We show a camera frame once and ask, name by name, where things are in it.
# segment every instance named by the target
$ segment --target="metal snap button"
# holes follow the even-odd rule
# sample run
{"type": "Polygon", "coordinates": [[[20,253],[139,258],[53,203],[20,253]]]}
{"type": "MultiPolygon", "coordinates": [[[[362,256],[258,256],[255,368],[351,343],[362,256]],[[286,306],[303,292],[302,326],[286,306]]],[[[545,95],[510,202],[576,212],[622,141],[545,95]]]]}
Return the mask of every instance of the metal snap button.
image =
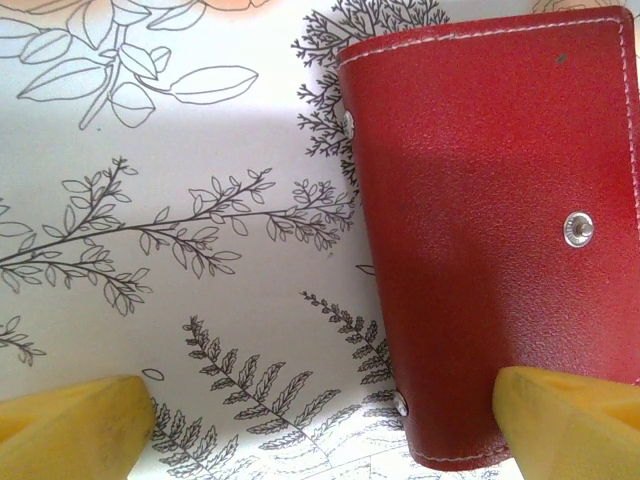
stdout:
{"type": "Polygon", "coordinates": [[[344,112],[344,115],[342,116],[342,131],[349,140],[353,139],[353,136],[355,135],[355,126],[353,124],[353,115],[351,115],[349,110],[344,112]]]}
{"type": "Polygon", "coordinates": [[[393,395],[393,404],[401,417],[406,417],[407,415],[409,415],[407,402],[405,402],[404,397],[398,391],[396,391],[393,395]]]}
{"type": "Polygon", "coordinates": [[[573,212],[564,222],[564,239],[574,248],[586,246],[594,232],[593,220],[584,212],[573,212]]]}

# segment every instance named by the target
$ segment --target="white stitching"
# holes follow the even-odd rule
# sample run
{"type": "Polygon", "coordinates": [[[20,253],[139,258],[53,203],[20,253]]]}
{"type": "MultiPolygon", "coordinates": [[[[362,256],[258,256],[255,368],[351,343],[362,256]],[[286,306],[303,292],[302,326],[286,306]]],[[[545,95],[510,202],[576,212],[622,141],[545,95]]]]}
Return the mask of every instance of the white stitching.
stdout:
{"type": "Polygon", "coordinates": [[[633,181],[633,197],[636,201],[636,227],[638,229],[638,239],[640,242],[640,196],[638,194],[638,174],[636,166],[636,151],[633,145],[633,121],[631,119],[633,112],[631,111],[631,92],[629,91],[629,73],[627,72],[627,52],[624,42],[624,35],[622,35],[624,24],[620,23],[620,56],[622,57],[622,72],[624,74],[624,95],[627,103],[627,128],[629,130],[629,153],[631,155],[631,179],[633,181]]]}
{"type": "Polygon", "coordinates": [[[493,450],[492,452],[489,452],[489,453],[479,453],[478,455],[469,455],[468,457],[458,457],[458,458],[427,457],[426,455],[424,455],[424,454],[422,454],[420,452],[417,452],[412,447],[409,447],[409,450],[411,450],[411,453],[413,453],[414,455],[417,455],[420,458],[424,458],[425,460],[428,460],[430,462],[467,462],[469,460],[477,460],[479,458],[493,457],[495,455],[498,455],[499,453],[502,453],[502,452],[508,450],[508,447],[506,445],[502,445],[501,447],[498,447],[498,448],[496,448],[495,450],[493,450]]]}
{"type": "MultiPolygon", "coordinates": [[[[564,27],[564,26],[568,26],[568,25],[584,25],[584,24],[590,24],[590,23],[601,23],[601,22],[615,22],[619,25],[619,29],[618,29],[618,34],[620,36],[620,56],[622,58],[622,72],[623,72],[623,76],[624,76],[624,92],[625,92],[625,99],[626,99],[626,105],[627,105],[627,128],[629,130],[629,153],[631,155],[631,178],[633,181],[633,195],[635,198],[635,204],[636,204],[636,225],[637,225],[637,229],[638,229],[638,238],[639,238],[639,242],[640,242],[640,194],[638,192],[638,179],[637,179],[637,168],[636,168],[636,153],[635,153],[635,147],[633,144],[633,120],[632,120],[632,110],[631,110],[631,95],[630,95],[630,88],[629,88],[629,73],[628,73],[628,68],[627,68],[627,52],[626,52],[626,45],[625,45],[625,41],[624,41],[624,23],[622,23],[620,21],[620,19],[615,18],[615,17],[604,17],[604,18],[595,18],[595,19],[589,19],[589,20],[578,20],[578,21],[574,21],[574,22],[562,22],[562,23],[548,23],[548,24],[544,24],[544,25],[535,25],[535,26],[530,26],[530,27],[520,27],[520,28],[508,28],[508,29],[499,29],[499,30],[490,30],[490,31],[486,31],[486,32],[475,32],[475,33],[470,33],[470,34],[464,34],[464,35],[456,35],[455,33],[449,34],[449,35],[442,35],[440,37],[427,37],[427,38],[421,38],[420,40],[412,40],[410,42],[405,42],[405,43],[399,43],[397,45],[391,45],[389,47],[385,47],[385,48],[379,48],[376,50],[371,50],[369,52],[364,52],[361,53],[359,55],[356,55],[354,57],[351,57],[347,60],[345,60],[344,62],[342,62],[338,68],[342,68],[344,67],[346,64],[351,63],[355,60],[358,60],[360,58],[365,58],[368,57],[370,55],[377,55],[380,53],[384,53],[384,52],[389,52],[389,51],[393,51],[393,50],[398,50],[400,48],[406,48],[406,47],[410,47],[413,45],[420,45],[423,43],[427,43],[427,42],[433,42],[433,41],[440,41],[440,40],[459,40],[459,39],[463,39],[463,38],[474,38],[474,37],[485,37],[485,36],[489,36],[489,35],[500,35],[500,34],[504,34],[504,33],[516,33],[516,32],[527,32],[527,31],[531,31],[531,30],[540,30],[543,28],[554,28],[554,27],[564,27]]],[[[640,385],[640,378],[638,378],[633,385],[640,385]]],[[[418,451],[416,451],[413,447],[409,447],[409,450],[411,451],[411,453],[413,455],[416,455],[420,458],[423,458],[424,460],[430,461],[430,462],[440,462],[440,463],[444,463],[444,462],[450,462],[450,463],[454,463],[454,462],[466,462],[469,460],[478,460],[481,458],[488,458],[488,457],[493,457],[495,455],[498,455],[500,453],[503,453],[504,451],[506,451],[508,449],[508,447],[506,445],[502,445],[498,448],[496,448],[495,450],[489,452],[489,453],[480,453],[478,455],[470,455],[468,457],[457,457],[457,458],[438,458],[438,457],[428,457],[427,455],[424,455],[418,451]]]]}
{"type": "Polygon", "coordinates": [[[393,50],[398,50],[401,48],[411,47],[414,45],[420,45],[428,42],[437,42],[441,40],[460,40],[463,38],[475,38],[475,37],[487,37],[489,35],[502,35],[504,33],[517,33],[517,32],[528,32],[531,30],[541,30],[544,28],[555,28],[555,27],[565,27],[568,25],[583,25],[589,23],[601,23],[601,22],[616,22],[622,27],[622,23],[618,18],[615,17],[603,17],[603,18],[593,18],[588,20],[576,20],[573,22],[560,22],[560,23],[545,23],[543,25],[532,25],[529,27],[518,27],[518,28],[501,28],[498,30],[488,30],[486,32],[474,32],[474,33],[466,33],[463,35],[459,35],[456,33],[450,33],[448,35],[441,35],[439,37],[425,37],[418,40],[410,40],[404,43],[398,43],[397,45],[390,45],[388,47],[378,48],[375,50],[371,50],[369,52],[360,53],[351,58],[346,59],[342,62],[338,68],[342,68],[348,63],[355,62],[360,58],[369,57],[371,55],[378,55],[384,52],[391,52],[393,50]]]}

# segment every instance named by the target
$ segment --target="black ink drawing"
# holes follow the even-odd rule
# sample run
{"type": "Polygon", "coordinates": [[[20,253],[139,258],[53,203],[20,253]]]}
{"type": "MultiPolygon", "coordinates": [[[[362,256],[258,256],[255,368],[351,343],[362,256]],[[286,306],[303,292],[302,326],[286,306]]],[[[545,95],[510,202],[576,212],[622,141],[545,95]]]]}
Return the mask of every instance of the black ink drawing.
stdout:
{"type": "Polygon", "coordinates": [[[155,368],[145,368],[142,370],[142,374],[149,380],[155,380],[156,382],[164,382],[164,373],[155,368]]]}
{"type": "Polygon", "coordinates": [[[0,325],[0,348],[10,347],[18,350],[18,360],[25,365],[33,366],[34,357],[46,355],[38,348],[33,348],[33,342],[29,342],[29,336],[17,331],[21,317],[13,317],[6,325],[0,325]]]}
{"type": "Polygon", "coordinates": [[[376,275],[373,265],[356,265],[356,268],[366,275],[371,275],[372,277],[376,275]]]}
{"type": "Polygon", "coordinates": [[[304,18],[305,34],[292,45],[305,67],[323,72],[315,85],[302,84],[298,90],[312,107],[311,113],[298,115],[298,125],[311,132],[307,155],[340,156],[344,175],[357,187],[351,145],[341,124],[337,53],[370,37],[447,23],[449,16],[436,0],[337,0],[331,12],[312,11],[304,18]]]}
{"type": "Polygon", "coordinates": [[[163,76],[171,49],[143,48],[128,40],[131,29],[135,34],[130,37],[135,39],[142,29],[187,30],[203,18],[206,9],[198,0],[54,0],[17,12],[29,14],[32,21],[0,17],[0,58],[47,65],[18,98],[90,99],[80,130],[107,105],[123,125],[136,128],[155,111],[154,94],[172,96],[181,103],[212,105],[242,95],[257,80],[258,73],[239,65],[163,76]],[[47,28],[50,14],[68,15],[65,27],[47,28]]]}
{"type": "MultiPolygon", "coordinates": [[[[338,332],[346,336],[346,342],[358,346],[352,357],[354,360],[358,360],[360,363],[358,371],[364,374],[360,381],[362,385],[393,381],[389,345],[386,338],[382,340],[378,338],[378,323],[375,320],[369,321],[365,328],[366,322],[362,317],[353,318],[346,310],[340,310],[337,304],[329,304],[325,299],[319,300],[316,295],[307,292],[302,292],[302,296],[314,307],[320,307],[322,313],[329,315],[329,322],[340,325],[338,332]]],[[[362,400],[364,405],[388,405],[369,408],[365,412],[365,417],[382,419],[368,426],[368,431],[403,430],[402,422],[399,419],[400,415],[391,406],[393,394],[394,391],[391,389],[382,389],[367,395],[362,400]]]]}
{"type": "Polygon", "coordinates": [[[234,460],[238,435],[218,449],[215,425],[205,432],[202,417],[187,425],[180,410],[172,414],[166,404],[159,406],[155,399],[152,402],[156,412],[156,427],[151,436],[151,447],[167,455],[160,462],[170,467],[167,470],[169,475],[199,480],[258,480],[263,477],[262,473],[247,472],[256,461],[255,457],[234,460]]]}
{"type": "Polygon", "coordinates": [[[254,388],[260,355],[249,357],[243,367],[234,373],[238,358],[237,349],[228,350],[226,354],[222,355],[220,338],[210,339],[209,331],[203,328],[203,321],[197,317],[191,317],[190,322],[182,328],[189,332],[187,344],[194,347],[189,356],[207,362],[207,365],[200,369],[200,373],[208,375],[212,379],[215,378],[211,385],[211,391],[227,388],[232,390],[231,394],[223,401],[224,405],[245,402],[248,404],[248,407],[240,411],[234,418],[244,422],[260,418],[259,422],[250,422],[254,423],[246,429],[250,434],[260,436],[277,434],[276,438],[263,441],[259,448],[279,452],[274,460],[278,460],[282,469],[281,473],[291,473],[286,470],[287,460],[298,459],[302,456],[305,457],[305,465],[303,470],[300,469],[300,465],[297,465],[295,472],[298,474],[332,466],[330,455],[345,440],[331,445],[326,440],[338,425],[348,420],[361,408],[360,405],[351,405],[339,410],[313,431],[309,431],[308,427],[314,418],[340,393],[340,390],[326,390],[305,405],[295,418],[292,418],[287,413],[312,372],[306,371],[296,375],[277,396],[270,395],[271,387],[284,367],[284,362],[274,363],[264,370],[254,388]],[[287,455],[286,452],[280,453],[292,447],[298,447],[293,455],[287,455]]]}
{"type": "MultiPolygon", "coordinates": [[[[214,247],[224,230],[249,235],[247,220],[253,217],[266,219],[267,235],[274,242],[295,237],[300,242],[313,243],[318,250],[330,249],[340,239],[339,232],[352,225],[353,201],[346,193],[339,194],[331,182],[295,183],[290,207],[256,210],[265,203],[263,193],[275,186],[275,182],[267,181],[270,168],[261,172],[249,170],[246,182],[231,176],[223,184],[211,177],[210,188],[190,189],[193,214],[186,217],[170,218],[171,207],[167,206],[151,221],[127,225],[115,216],[115,209],[118,204],[131,202],[122,192],[122,177],[138,172],[123,158],[113,159],[112,164],[81,180],[62,182],[70,194],[69,204],[59,224],[42,225],[46,238],[43,242],[36,243],[38,234],[25,223],[0,223],[0,238],[20,242],[14,253],[0,257],[0,280],[4,285],[18,294],[23,284],[62,284],[70,289],[74,280],[86,279],[94,286],[100,284],[109,305],[126,316],[135,312],[136,304],[144,303],[142,295],[152,291],[142,283],[149,269],[117,272],[111,251],[97,243],[106,236],[138,233],[145,255],[171,249],[175,260],[200,279],[205,272],[212,277],[235,274],[229,263],[241,255],[216,251],[214,247]],[[67,251],[72,245],[82,246],[79,256],[67,251]]],[[[0,215],[8,210],[0,205],[0,215]]]]}

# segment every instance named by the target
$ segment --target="yellow object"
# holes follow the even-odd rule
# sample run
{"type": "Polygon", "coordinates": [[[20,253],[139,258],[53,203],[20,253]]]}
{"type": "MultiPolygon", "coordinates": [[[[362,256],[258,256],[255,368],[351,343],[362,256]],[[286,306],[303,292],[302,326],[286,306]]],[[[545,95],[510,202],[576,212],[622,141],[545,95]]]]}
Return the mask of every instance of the yellow object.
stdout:
{"type": "Polygon", "coordinates": [[[124,480],[154,424],[133,376],[0,402],[0,480],[124,480]]]}
{"type": "Polygon", "coordinates": [[[640,388],[510,367],[493,412],[525,480],[640,479],[640,388]]]}

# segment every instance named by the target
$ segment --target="red leather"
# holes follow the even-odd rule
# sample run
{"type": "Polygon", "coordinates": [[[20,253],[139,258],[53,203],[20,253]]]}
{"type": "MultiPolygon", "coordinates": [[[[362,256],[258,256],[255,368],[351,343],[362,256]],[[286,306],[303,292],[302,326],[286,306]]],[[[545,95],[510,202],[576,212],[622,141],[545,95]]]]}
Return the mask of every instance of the red leather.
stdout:
{"type": "Polygon", "coordinates": [[[640,376],[633,18],[574,10],[407,31],[340,55],[413,458],[509,456],[498,370],[640,376]],[[571,248],[574,211],[595,223],[571,248]]]}

